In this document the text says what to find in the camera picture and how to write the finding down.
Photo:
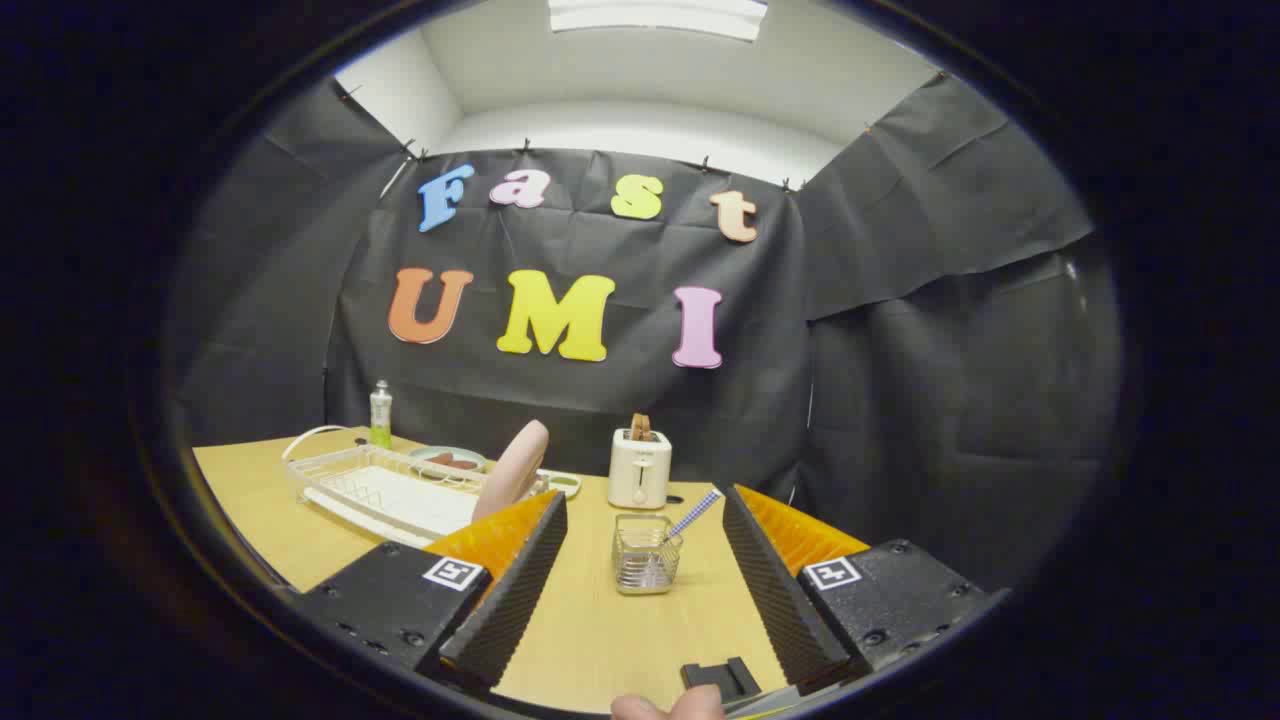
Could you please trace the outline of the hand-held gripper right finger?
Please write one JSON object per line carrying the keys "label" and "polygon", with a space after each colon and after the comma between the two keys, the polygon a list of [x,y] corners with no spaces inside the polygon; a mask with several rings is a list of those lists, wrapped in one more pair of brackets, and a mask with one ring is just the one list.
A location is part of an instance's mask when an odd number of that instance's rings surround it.
{"label": "hand-held gripper right finger", "polygon": [[744,486],[723,505],[730,548],[783,676],[801,694],[918,656],[1006,597],[909,539],[867,544]]}

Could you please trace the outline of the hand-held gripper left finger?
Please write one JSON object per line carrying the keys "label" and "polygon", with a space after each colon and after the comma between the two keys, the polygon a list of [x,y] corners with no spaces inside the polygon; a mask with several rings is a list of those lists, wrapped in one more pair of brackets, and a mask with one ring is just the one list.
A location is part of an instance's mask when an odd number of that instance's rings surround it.
{"label": "hand-held gripper left finger", "polygon": [[425,550],[388,541],[298,598],[352,650],[488,691],[503,678],[568,530],[563,493],[494,512]]}

